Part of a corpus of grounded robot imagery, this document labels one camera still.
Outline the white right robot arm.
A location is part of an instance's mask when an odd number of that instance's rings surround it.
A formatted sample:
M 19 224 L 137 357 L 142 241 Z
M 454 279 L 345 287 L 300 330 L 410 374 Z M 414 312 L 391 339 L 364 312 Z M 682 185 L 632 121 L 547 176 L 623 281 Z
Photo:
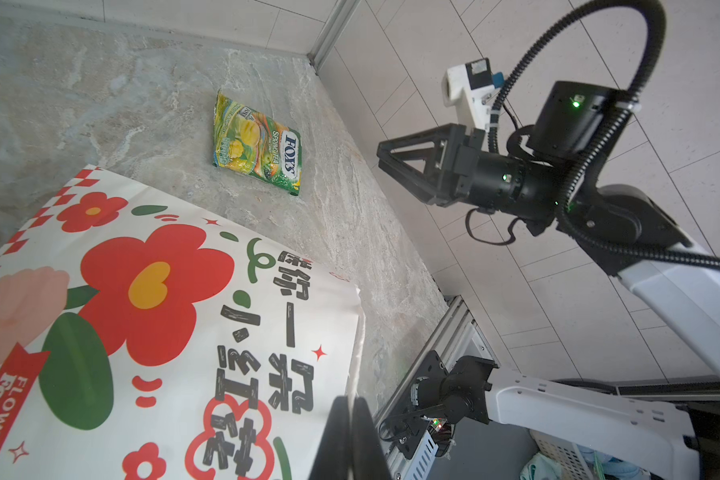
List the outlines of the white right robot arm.
M 486 128 L 448 124 L 381 143 L 379 167 L 433 207 L 454 208 L 443 232 L 454 263 L 442 291 L 478 304 L 480 317 L 525 373 L 580 379 L 720 377 L 720 270 L 612 252 L 619 243 L 665 252 L 690 240 L 648 197 L 599 185 L 595 160 L 567 206 L 587 241 L 554 220 L 556 195 L 596 133 L 614 89 L 557 82 L 536 123 L 493 154 Z

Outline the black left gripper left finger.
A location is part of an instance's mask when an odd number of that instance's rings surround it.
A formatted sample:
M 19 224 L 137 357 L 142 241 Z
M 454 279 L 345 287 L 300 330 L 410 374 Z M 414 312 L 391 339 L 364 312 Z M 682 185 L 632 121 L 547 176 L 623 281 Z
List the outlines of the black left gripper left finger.
M 352 453 L 350 409 L 346 396 L 334 400 L 326 427 L 326 479 L 348 479 Z

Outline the green Fox's candy packet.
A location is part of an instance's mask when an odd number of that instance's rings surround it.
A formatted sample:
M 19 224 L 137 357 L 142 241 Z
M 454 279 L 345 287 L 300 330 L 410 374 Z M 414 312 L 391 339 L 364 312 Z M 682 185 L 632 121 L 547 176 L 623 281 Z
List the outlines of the green Fox's candy packet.
M 297 196 L 301 191 L 299 132 L 218 93 L 213 120 L 213 164 Z

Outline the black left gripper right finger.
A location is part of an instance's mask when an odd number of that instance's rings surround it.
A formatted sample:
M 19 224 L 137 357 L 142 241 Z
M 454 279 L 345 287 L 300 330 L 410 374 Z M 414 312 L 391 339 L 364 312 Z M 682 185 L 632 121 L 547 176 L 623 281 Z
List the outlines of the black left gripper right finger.
M 351 410 L 351 446 L 353 479 L 391 479 L 368 403 L 361 397 L 354 399 Z

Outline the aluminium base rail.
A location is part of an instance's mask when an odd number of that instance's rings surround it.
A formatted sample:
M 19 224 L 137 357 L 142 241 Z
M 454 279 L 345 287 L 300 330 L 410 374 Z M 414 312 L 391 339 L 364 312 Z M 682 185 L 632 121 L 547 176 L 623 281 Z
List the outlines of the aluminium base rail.
M 391 399 L 375 414 L 382 453 L 393 479 L 426 479 L 435 462 L 455 449 L 456 424 L 485 409 L 458 397 L 454 377 L 465 357 L 495 366 L 494 353 L 467 302 L 447 299 L 448 308 L 417 354 Z

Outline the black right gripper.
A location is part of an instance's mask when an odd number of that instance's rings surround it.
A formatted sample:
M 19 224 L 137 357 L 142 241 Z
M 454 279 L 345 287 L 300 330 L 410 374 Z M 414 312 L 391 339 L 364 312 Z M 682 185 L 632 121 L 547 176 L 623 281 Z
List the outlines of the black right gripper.
M 485 132 L 466 133 L 449 123 L 385 140 L 377 147 L 380 169 L 418 201 L 449 207 L 465 203 L 489 212 L 502 212 L 526 222 L 550 222 L 561 183 L 561 170 L 539 163 L 520 148 L 533 125 L 510 135 L 507 153 L 491 153 L 474 145 Z M 441 165 L 444 174 L 425 175 L 408 162 Z

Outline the white floral paper bag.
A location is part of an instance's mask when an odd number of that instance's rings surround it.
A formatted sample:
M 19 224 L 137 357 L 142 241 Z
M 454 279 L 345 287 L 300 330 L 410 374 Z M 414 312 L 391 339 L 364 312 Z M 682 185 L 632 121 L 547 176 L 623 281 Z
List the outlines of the white floral paper bag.
M 0 479 L 305 479 L 362 323 L 328 268 L 88 166 L 0 247 Z

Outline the aluminium right corner post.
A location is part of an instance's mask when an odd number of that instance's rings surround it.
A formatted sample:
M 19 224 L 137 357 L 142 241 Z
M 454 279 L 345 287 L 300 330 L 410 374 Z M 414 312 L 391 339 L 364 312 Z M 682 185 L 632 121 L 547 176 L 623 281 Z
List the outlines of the aluminium right corner post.
M 334 48 L 359 4 L 360 0 L 338 0 L 335 3 L 314 45 L 307 54 L 310 65 L 316 74 L 322 70 L 330 51 Z

